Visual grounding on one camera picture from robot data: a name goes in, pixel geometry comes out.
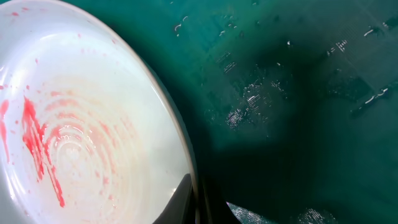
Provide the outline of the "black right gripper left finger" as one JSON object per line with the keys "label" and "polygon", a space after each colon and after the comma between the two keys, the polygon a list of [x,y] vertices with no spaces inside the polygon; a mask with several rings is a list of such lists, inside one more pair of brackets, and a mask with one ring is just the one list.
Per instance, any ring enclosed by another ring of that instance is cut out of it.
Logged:
{"label": "black right gripper left finger", "polygon": [[195,224],[195,199],[190,174],[184,175],[154,224]]}

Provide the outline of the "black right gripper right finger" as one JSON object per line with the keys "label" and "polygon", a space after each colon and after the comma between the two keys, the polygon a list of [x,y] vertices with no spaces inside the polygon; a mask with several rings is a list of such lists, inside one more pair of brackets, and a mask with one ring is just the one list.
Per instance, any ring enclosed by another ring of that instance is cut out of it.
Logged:
{"label": "black right gripper right finger", "polygon": [[200,180],[200,223],[241,224],[228,207],[216,182],[208,177]]}

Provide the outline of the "light blue plate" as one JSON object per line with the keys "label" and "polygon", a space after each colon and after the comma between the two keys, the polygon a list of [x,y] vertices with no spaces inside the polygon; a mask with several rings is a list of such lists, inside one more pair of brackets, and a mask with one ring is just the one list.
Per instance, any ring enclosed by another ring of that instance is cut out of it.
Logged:
{"label": "light blue plate", "polygon": [[166,89],[115,31],[63,1],[1,4],[2,223],[154,223],[186,174],[196,202],[195,171]]}

